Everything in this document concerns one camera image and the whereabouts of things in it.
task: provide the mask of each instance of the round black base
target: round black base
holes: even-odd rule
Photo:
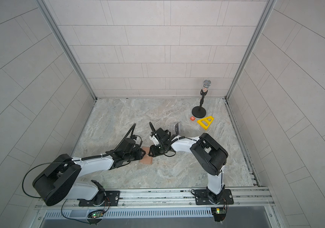
[[[199,110],[199,106],[196,106],[196,107],[193,107],[192,115],[197,118],[203,118],[206,115],[206,111],[203,107],[201,107]]]

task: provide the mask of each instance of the metal bracket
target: metal bracket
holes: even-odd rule
[[[120,191],[105,191],[106,197],[109,199],[109,203],[106,204],[106,207],[115,207],[118,205]],[[95,207],[92,201],[81,199],[79,201],[79,207]]]
[[[195,203],[197,205],[215,205],[208,200],[208,195],[206,193],[206,189],[196,189],[195,190],[197,195],[201,197],[195,198]],[[224,199],[227,201],[228,205],[233,204],[233,197],[230,189],[224,189]]]

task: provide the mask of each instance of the microphone head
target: microphone head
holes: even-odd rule
[[[203,86],[204,86],[205,88],[210,87],[211,84],[212,84],[212,83],[210,82],[210,80],[204,80],[204,82],[203,82]]]

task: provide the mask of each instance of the metal corner post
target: metal corner post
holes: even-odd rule
[[[257,43],[257,40],[259,39],[262,30],[264,29],[265,23],[266,23],[267,19],[269,18],[272,9],[274,8],[275,2],[276,2],[276,0],[268,0],[266,2],[266,5],[265,5],[265,8],[264,8],[264,10],[263,10],[263,12],[261,14],[260,20],[257,23],[256,29],[255,29],[252,37],[251,37],[250,43],[247,46],[246,52],[245,52],[245,54],[244,54],[244,56],[243,56],[243,58],[242,58],[242,60],[240,62],[240,65],[238,67],[236,75],[233,78],[231,86],[229,87],[229,90],[228,90],[228,93],[227,93],[227,96],[226,96],[227,101],[229,101],[230,97],[232,96],[233,89],[235,88],[235,86],[236,86],[236,84],[238,82],[238,79],[239,79],[240,75],[242,74],[243,69],[246,66],[248,58],[250,57],[250,55],[251,55],[251,53],[253,51],[253,48],[255,47],[255,45]]]
[[[78,74],[80,79],[82,80],[83,84],[88,89],[89,93],[91,94],[94,101],[96,100],[96,95],[94,94],[92,88],[90,87],[83,71],[80,69],[78,62],[76,61],[73,53],[71,52],[69,45],[66,43],[64,37],[62,36],[57,24],[55,23],[54,19],[51,16],[49,9],[47,8],[44,0],[35,0],[36,5],[41,11],[42,16],[45,18],[47,24],[50,26],[52,33],[55,35],[57,41],[59,42],[61,48],[64,50],[65,55],[69,59],[71,65],[75,69],[75,72]]]

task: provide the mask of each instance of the black stand pole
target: black stand pole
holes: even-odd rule
[[[202,104],[204,102],[204,96],[207,94],[208,91],[203,92],[203,90],[200,91],[200,95],[202,95],[202,98],[200,99],[200,105],[193,107],[192,115],[197,118],[203,118],[206,115],[205,109],[202,107]]]

